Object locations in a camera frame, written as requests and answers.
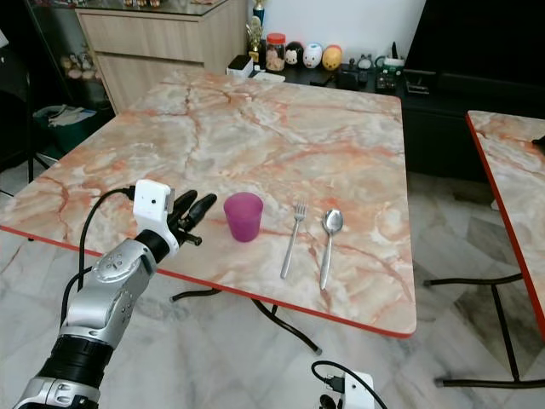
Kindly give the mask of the purple plastic cup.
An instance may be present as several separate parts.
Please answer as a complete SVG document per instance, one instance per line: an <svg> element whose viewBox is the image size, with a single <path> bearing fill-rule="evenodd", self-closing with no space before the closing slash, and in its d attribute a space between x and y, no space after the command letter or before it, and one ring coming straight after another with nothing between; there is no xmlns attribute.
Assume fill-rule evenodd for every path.
<svg viewBox="0 0 545 409"><path fill-rule="evenodd" d="M234 240L246 243L254 240L261 230L264 202L261 196L250 192L230 195L223 203L223 213Z"/></svg>

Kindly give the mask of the silver metal spoon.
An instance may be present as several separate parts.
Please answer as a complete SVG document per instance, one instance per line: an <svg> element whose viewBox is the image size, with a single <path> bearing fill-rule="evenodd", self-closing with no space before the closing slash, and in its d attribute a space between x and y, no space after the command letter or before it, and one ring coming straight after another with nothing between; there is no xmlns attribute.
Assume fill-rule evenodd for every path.
<svg viewBox="0 0 545 409"><path fill-rule="evenodd" d="M344 226L344 218L341 210L332 208L324 214L323 229L327 234L326 245L324 245L324 252L322 256L322 265L320 265L319 276L319 289L324 290L327 288L328 281L330 281L330 262L332 256L332 241Z"/></svg>

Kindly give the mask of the dark basket with cloths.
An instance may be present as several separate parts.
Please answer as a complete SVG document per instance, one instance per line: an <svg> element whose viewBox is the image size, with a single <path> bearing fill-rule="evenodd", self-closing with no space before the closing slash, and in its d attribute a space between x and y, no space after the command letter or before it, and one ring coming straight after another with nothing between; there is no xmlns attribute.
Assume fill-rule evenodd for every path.
<svg viewBox="0 0 545 409"><path fill-rule="evenodd" d="M112 109L46 106L32 114L28 144L36 153L60 159L114 117Z"/></svg>

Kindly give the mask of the white small box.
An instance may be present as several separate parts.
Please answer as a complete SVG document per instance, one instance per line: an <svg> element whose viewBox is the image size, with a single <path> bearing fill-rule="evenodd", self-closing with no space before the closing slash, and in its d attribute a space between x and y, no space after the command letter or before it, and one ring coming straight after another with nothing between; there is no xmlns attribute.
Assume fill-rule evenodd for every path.
<svg viewBox="0 0 545 409"><path fill-rule="evenodd" d="M260 67L250 55L237 55L226 67L226 74L235 78L252 78L258 69Z"/></svg>

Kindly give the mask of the light wooden cabinet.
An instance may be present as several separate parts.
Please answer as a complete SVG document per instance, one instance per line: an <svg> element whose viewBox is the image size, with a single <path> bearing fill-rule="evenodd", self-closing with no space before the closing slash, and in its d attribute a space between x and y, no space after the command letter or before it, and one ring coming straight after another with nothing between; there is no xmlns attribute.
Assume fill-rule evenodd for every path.
<svg viewBox="0 0 545 409"><path fill-rule="evenodd" d="M79 27L104 81L114 112L178 69L225 73L246 48L250 0L85 0L75 9Z"/></svg>

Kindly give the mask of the red-lidded snack jar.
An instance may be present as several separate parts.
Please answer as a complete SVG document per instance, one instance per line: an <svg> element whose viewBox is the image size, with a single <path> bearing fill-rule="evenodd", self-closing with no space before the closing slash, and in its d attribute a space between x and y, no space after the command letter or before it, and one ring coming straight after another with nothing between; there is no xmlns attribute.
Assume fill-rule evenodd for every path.
<svg viewBox="0 0 545 409"><path fill-rule="evenodd" d="M283 32L269 32L266 38L265 66L269 72L281 72L287 65L285 59L287 36Z"/></svg>

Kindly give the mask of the black round plush toy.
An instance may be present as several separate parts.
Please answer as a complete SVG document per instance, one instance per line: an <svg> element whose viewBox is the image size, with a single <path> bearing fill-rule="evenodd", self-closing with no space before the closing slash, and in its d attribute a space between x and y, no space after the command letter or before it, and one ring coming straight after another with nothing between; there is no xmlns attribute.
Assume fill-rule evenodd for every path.
<svg viewBox="0 0 545 409"><path fill-rule="evenodd" d="M304 67L303 57L305 52L305 46L303 43L293 40L293 42L287 44L284 48L285 65L293 67Z"/></svg>

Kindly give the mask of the white round plush toy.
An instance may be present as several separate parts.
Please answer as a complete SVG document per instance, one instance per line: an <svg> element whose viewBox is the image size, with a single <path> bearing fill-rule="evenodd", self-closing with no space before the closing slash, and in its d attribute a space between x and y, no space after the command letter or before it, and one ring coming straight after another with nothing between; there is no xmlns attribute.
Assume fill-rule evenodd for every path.
<svg viewBox="0 0 545 409"><path fill-rule="evenodd" d="M303 50L302 63L307 69L322 66L324 48L320 43L309 43Z"/></svg>

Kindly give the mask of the yellow round plush toy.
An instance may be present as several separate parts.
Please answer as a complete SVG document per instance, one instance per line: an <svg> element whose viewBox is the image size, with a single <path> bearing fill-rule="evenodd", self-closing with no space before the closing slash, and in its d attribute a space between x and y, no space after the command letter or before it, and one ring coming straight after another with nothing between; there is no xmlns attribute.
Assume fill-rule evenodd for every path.
<svg viewBox="0 0 545 409"><path fill-rule="evenodd" d="M325 71L335 72L341 66L343 50L339 44L330 44L324 48L322 55L322 66Z"/></svg>

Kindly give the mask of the black electronic device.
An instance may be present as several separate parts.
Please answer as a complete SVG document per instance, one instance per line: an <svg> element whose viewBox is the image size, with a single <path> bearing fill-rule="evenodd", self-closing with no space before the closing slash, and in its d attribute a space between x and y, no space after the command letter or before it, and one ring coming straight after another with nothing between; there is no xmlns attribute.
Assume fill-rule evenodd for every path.
<svg viewBox="0 0 545 409"><path fill-rule="evenodd" d="M350 92L374 92L371 78L373 78L371 70L344 66L337 70L336 85L338 89L350 90Z"/></svg>

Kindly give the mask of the green and white mug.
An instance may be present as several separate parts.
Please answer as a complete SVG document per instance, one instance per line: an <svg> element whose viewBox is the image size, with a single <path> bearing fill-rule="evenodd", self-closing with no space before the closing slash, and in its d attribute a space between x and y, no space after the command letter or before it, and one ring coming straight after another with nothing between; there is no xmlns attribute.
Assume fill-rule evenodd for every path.
<svg viewBox="0 0 545 409"><path fill-rule="evenodd" d="M379 72L389 77L400 77L404 73L405 60L383 55L377 60Z"/></svg>

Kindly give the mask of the black low tv console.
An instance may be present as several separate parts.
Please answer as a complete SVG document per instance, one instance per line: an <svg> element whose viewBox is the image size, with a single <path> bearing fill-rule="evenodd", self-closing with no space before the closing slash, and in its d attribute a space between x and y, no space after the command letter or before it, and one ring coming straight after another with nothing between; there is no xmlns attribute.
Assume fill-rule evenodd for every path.
<svg viewBox="0 0 545 409"><path fill-rule="evenodd" d="M464 181L488 180L468 112L545 119L545 85L462 75L399 79L404 148L409 172Z"/></svg>

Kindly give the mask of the marble-pattern side table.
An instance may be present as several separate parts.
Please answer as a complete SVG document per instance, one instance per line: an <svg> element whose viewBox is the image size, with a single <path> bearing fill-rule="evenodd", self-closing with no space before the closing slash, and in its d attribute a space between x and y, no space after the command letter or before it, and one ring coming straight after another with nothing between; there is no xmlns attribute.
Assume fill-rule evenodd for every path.
<svg viewBox="0 0 545 409"><path fill-rule="evenodd" d="M468 126L545 337L545 119L468 112Z"/></svg>

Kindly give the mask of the black television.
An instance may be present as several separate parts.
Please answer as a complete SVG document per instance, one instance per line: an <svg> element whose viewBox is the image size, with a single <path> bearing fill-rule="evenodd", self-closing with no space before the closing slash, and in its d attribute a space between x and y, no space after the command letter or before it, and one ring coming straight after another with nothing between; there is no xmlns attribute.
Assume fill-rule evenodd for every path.
<svg viewBox="0 0 545 409"><path fill-rule="evenodd" d="M545 0L426 0L406 66L545 86Z"/></svg>

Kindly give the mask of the black curved table leg frame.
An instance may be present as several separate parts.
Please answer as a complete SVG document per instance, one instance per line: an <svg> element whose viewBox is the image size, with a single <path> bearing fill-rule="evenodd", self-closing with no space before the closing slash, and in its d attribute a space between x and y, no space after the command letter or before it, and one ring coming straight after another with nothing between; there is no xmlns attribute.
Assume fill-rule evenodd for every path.
<svg viewBox="0 0 545 409"><path fill-rule="evenodd" d="M171 296L169 300L171 302L176 302L184 299L184 297L212 297L214 295L219 295L219 293L221 293L221 289L216 288L209 288L205 290L186 290L178 293L178 295ZM255 299L255 297L251 297L250 301L254 303L257 310L261 312L261 315L264 315L266 319L270 320L270 322L275 323L280 328L283 328L284 331L289 332L291 335L301 340L301 342L303 342L308 349L311 349L316 355L318 355L318 357L323 353L322 348L313 342L310 337L307 337L303 331L297 330L297 328L292 326L292 324L284 322L284 320L281 320L280 317L277 316L277 305L273 305L271 308L269 308L260 300Z"/></svg>

